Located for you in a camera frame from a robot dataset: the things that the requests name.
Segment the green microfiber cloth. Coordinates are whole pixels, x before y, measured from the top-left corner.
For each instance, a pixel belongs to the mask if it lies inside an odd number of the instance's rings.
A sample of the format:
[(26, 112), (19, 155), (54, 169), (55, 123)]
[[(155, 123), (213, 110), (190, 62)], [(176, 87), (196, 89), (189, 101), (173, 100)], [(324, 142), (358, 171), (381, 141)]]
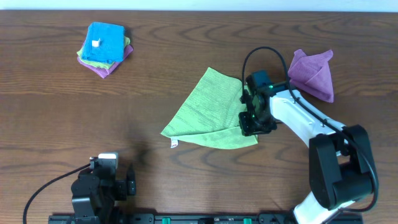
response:
[(209, 67), (161, 135), (215, 149), (253, 146), (257, 136), (243, 136), (239, 126), (241, 95), (239, 79)]

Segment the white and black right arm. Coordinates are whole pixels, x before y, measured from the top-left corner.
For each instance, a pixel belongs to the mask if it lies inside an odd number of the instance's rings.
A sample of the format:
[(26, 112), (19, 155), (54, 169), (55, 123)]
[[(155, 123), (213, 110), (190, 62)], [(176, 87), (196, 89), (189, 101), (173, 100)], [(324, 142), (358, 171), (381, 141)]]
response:
[(265, 212), (259, 223), (362, 223), (378, 196), (378, 177), (366, 130), (325, 116), (289, 84), (249, 81), (239, 114), (244, 136), (286, 124), (308, 147), (310, 193), (290, 212)]

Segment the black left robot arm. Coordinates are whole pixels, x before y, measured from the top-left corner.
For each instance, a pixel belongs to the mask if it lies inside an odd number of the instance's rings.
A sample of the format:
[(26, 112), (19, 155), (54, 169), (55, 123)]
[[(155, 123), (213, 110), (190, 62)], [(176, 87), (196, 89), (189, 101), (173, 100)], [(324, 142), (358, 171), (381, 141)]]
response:
[(136, 194), (133, 165), (126, 178), (116, 178), (114, 162), (90, 162), (71, 186), (75, 223), (128, 223), (126, 215), (115, 205)]

